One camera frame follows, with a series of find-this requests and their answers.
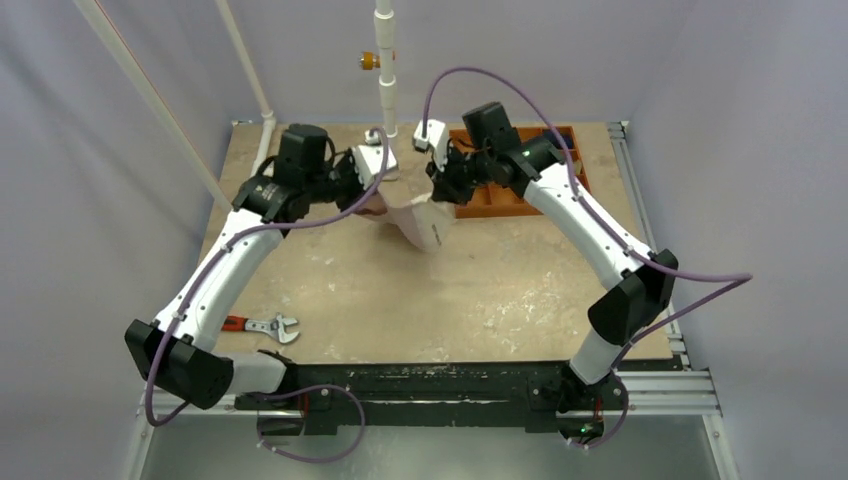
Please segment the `orange compartment tray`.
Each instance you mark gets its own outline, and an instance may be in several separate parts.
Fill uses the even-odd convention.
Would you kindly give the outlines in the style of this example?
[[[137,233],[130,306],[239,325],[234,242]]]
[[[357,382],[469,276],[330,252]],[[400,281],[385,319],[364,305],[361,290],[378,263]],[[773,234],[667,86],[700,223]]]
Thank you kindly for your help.
[[[576,131],[572,125],[556,124],[553,130],[558,128],[568,128],[572,132],[575,149],[568,150],[571,156],[574,167],[574,178],[579,183],[580,190],[584,195],[592,193],[592,188],[587,177],[584,167],[583,156],[577,143]],[[517,133],[523,142],[531,140],[535,137],[542,136],[542,131],[545,129],[552,130],[549,127],[516,127]],[[474,152],[475,148],[472,144],[471,136],[464,128],[450,129],[450,140],[453,147],[463,153]],[[564,155],[564,150],[559,149],[560,156]],[[563,198],[573,197],[573,191],[569,180],[561,178],[559,186],[554,186],[554,194],[562,193]],[[489,183],[480,186],[476,189],[472,199],[467,204],[455,205],[455,217],[462,219],[474,218],[504,218],[504,217],[525,217],[542,215],[544,212],[539,211],[536,207],[541,205],[539,194],[541,186],[530,186],[528,183],[524,193],[529,194],[532,200],[528,202],[527,198],[519,196],[516,191],[507,186],[501,186],[496,183]]]

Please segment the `pink and white underwear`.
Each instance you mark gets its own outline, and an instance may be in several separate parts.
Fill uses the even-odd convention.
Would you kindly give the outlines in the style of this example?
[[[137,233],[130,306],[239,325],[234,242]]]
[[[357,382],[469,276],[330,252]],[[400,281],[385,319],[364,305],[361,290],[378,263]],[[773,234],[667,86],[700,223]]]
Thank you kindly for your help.
[[[453,204],[434,201],[431,192],[413,195],[395,182],[382,183],[356,214],[397,227],[409,243],[428,253],[441,248],[456,221]]]

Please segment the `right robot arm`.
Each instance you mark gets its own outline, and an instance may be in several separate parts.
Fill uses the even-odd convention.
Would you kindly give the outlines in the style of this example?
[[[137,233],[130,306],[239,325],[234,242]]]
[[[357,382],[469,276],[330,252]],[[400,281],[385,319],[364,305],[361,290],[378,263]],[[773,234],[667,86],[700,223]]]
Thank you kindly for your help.
[[[499,102],[463,121],[465,148],[454,145],[442,122],[422,120],[414,131],[414,148],[431,155],[433,198],[465,205],[477,187],[496,184],[546,216],[583,255],[606,292],[588,309],[589,333],[564,367],[556,398],[560,412],[596,406],[627,347],[668,307],[678,260],[631,236],[602,208],[574,176],[570,151],[554,143],[554,130],[522,138]]]

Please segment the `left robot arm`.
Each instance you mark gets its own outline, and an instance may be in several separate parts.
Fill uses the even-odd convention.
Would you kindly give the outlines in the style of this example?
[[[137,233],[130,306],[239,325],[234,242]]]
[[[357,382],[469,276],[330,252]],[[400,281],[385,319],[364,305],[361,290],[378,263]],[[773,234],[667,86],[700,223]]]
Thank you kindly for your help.
[[[199,409],[228,394],[259,393],[275,409],[295,402],[298,382],[286,374],[287,360],[268,352],[221,356],[214,349],[236,300],[291,231],[355,213],[396,168],[385,132],[375,127],[368,136],[370,143],[337,152],[325,129],[290,125],[277,154],[237,190],[221,232],[185,285],[153,319],[127,327],[124,341],[146,382],[152,425],[169,420],[154,412],[155,389]]]

